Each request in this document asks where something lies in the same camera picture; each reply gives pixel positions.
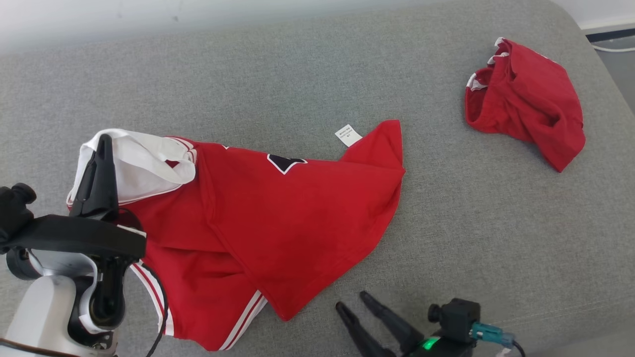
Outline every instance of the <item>gray fabric surface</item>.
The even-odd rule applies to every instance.
[[[468,77],[505,36],[569,72],[587,144],[556,173],[531,145],[464,123]],[[0,59],[0,182],[65,213],[80,144],[102,128],[180,135],[282,156],[337,159],[333,133],[398,118],[408,170],[377,249],[283,323],[270,307],[219,356],[357,356],[335,310],[366,289],[431,333],[427,306],[478,301],[483,321],[540,351],[635,318],[635,118],[574,21],[544,0],[459,1],[407,10],[13,55]],[[27,284],[0,270],[0,331]],[[150,298],[126,281],[120,355],[156,332]],[[481,344],[475,356],[493,356]],[[156,356],[204,356],[166,337]]]

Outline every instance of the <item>black cable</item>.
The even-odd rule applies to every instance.
[[[526,357],[525,350],[520,346],[520,344],[518,344],[518,342],[514,341],[514,347],[516,347],[518,352],[520,352],[521,357]]]
[[[154,350],[157,349],[159,341],[161,341],[161,337],[165,333],[166,325],[168,324],[168,296],[165,294],[165,289],[163,288],[163,285],[161,284],[161,281],[159,280],[157,274],[152,269],[150,269],[149,266],[143,263],[141,264],[141,266],[144,269],[148,270],[150,274],[157,280],[157,283],[159,283],[159,288],[161,288],[161,292],[163,293],[163,321],[161,322],[161,329],[159,329],[157,338],[154,340],[154,343],[152,344],[150,351],[148,351],[148,354],[145,355],[145,357],[150,357],[154,353]]]
[[[122,226],[138,229],[139,231],[142,231],[142,232],[144,231],[144,227],[141,224],[141,221],[139,221],[139,218],[137,218],[137,215],[132,213],[131,210],[125,207],[119,207],[119,211],[120,211],[119,215],[117,219],[115,220],[116,224],[121,224]]]
[[[26,353],[33,353],[36,356],[47,356],[47,357],[78,357],[74,354],[68,354],[63,352],[51,351],[49,349],[39,348],[28,346],[25,344],[21,344],[15,341],[10,341],[7,339],[0,339],[0,346],[8,347],[15,349],[17,351],[22,351]]]

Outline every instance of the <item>white cable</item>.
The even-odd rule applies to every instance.
[[[635,47],[631,47],[631,48],[604,48],[604,47],[598,47],[595,45],[591,45],[591,47],[595,48],[598,51],[603,51],[603,52],[614,52],[614,53],[620,53],[620,52],[632,52],[635,51]]]

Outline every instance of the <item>green led light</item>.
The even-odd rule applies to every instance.
[[[422,344],[421,346],[426,349],[426,350],[430,350],[430,348],[432,348],[432,346],[440,339],[440,337],[430,337],[429,339],[425,340],[424,344]]]

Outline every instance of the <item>blue connector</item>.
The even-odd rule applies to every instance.
[[[472,324],[471,333],[473,339],[494,342],[509,349],[514,348],[514,339],[516,336],[514,336],[513,333],[503,332],[501,328],[496,326],[475,322]]]

